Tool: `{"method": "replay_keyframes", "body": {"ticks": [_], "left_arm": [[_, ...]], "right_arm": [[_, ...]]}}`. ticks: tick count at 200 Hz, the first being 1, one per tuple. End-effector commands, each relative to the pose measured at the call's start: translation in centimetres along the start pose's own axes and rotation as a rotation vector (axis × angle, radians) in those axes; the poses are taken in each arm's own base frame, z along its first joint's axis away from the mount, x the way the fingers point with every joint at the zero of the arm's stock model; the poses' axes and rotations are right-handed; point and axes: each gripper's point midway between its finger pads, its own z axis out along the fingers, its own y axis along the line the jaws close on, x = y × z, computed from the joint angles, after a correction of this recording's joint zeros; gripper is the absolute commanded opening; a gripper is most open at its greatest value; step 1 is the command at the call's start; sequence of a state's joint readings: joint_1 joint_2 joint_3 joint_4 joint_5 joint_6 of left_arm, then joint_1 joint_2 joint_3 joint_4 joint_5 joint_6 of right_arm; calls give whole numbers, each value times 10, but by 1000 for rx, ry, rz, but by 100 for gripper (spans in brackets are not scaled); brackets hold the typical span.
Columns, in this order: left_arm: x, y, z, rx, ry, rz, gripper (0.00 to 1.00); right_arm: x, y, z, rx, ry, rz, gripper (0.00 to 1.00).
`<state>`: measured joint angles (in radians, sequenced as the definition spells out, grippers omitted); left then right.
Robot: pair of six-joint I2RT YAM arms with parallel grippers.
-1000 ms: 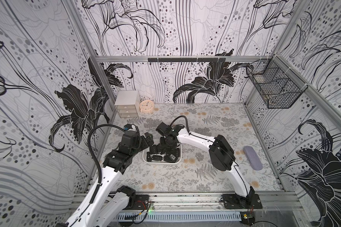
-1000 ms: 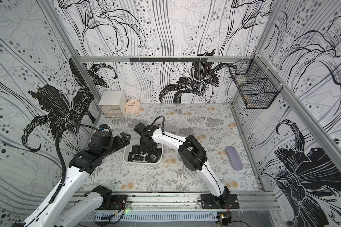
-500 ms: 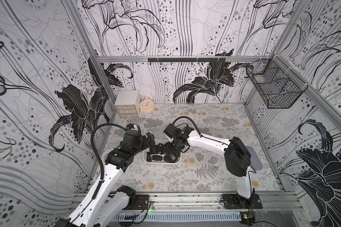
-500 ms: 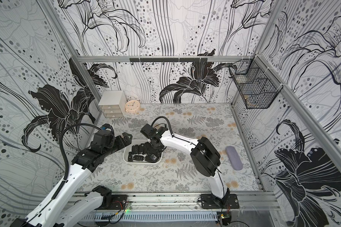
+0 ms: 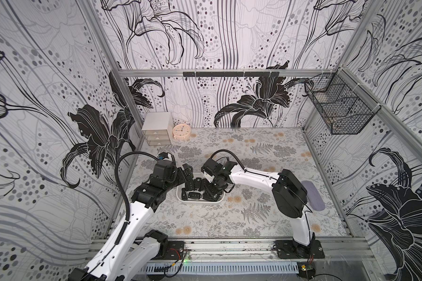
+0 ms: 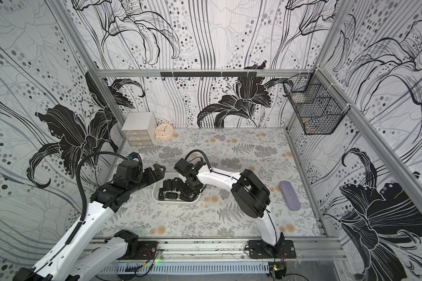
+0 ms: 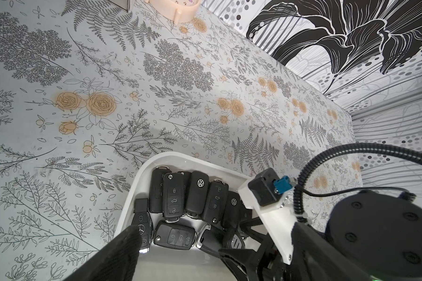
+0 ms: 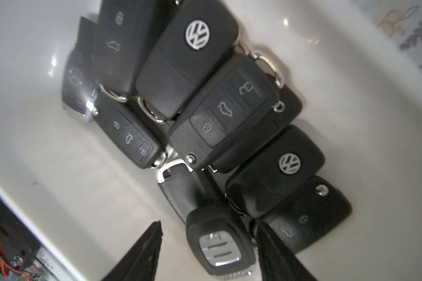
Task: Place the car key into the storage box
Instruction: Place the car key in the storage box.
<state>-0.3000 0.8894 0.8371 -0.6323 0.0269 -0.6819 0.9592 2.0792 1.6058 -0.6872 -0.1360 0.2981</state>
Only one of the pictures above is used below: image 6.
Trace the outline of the black car key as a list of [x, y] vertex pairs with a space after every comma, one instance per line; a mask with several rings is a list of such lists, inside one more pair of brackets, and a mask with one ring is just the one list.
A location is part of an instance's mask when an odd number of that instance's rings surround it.
[[177, 200], [178, 197], [179, 197], [179, 195], [176, 192], [166, 192], [165, 193], [165, 198], [167, 200]]
[[171, 179], [164, 180], [162, 188], [165, 192], [170, 192], [172, 190], [172, 180]]
[[164, 201], [165, 200], [165, 194], [164, 194], [164, 189], [160, 188], [159, 192], [158, 192], [158, 200], [159, 201]]

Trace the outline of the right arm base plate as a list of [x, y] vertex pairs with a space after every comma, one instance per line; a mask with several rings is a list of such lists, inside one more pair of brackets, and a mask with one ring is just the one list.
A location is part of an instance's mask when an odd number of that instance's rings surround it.
[[292, 240], [280, 240], [271, 246], [262, 240], [249, 240], [245, 245], [252, 259], [295, 259], [297, 257]]

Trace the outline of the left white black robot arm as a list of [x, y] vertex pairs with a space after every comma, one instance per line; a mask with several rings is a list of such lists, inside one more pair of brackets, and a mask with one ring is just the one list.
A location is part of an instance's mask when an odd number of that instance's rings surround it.
[[13, 277], [15, 281], [89, 281], [118, 259], [153, 259], [156, 244], [143, 247], [139, 244], [138, 235], [125, 229], [117, 232], [92, 254], [85, 258], [80, 256], [96, 233], [129, 200], [130, 195], [164, 178], [165, 166], [154, 164], [144, 167], [140, 155], [131, 153], [122, 158], [112, 181], [100, 186], [88, 199], [80, 178], [84, 163], [85, 160], [81, 160], [76, 169], [82, 199], [80, 217], [34, 266], [19, 269]]

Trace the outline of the white rectangular storage box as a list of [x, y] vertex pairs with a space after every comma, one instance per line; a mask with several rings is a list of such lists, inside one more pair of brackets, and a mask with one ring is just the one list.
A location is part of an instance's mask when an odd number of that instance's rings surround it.
[[181, 193], [179, 185], [185, 183], [185, 178], [179, 173], [166, 173], [161, 181], [154, 184], [152, 198], [156, 203], [170, 205], [193, 205], [200, 199], [199, 190], [189, 196]]

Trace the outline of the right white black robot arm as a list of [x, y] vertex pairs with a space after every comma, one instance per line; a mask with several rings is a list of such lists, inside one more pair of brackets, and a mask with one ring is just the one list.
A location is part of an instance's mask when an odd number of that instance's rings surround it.
[[284, 235], [276, 227], [273, 221], [270, 207], [270, 191], [251, 170], [241, 173], [228, 172], [212, 167], [206, 154], [194, 149], [202, 155], [203, 161], [190, 163], [187, 158], [181, 158], [174, 166], [189, 187], [204, 187], [211, 185], [222, 190], [231, 192], [236, 203], [243, 213], [255, 219], [261, 234], [261, 240], [270, 248], [278, 248]]

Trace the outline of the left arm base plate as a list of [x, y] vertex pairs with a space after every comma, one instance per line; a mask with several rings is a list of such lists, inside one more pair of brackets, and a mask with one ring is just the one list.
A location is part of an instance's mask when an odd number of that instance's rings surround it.
[[158, 249], [157, 241], [134, 241], [128, 245], [124, 259], [150, 261], [155, 258]]

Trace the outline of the black flip key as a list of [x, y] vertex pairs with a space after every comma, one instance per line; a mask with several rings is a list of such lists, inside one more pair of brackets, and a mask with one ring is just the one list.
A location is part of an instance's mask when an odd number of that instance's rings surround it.
[[181, 180], [178, 177], [172, 179], [172, 189], [174, 191], [179, 191], [179, 185], [181, 184]]

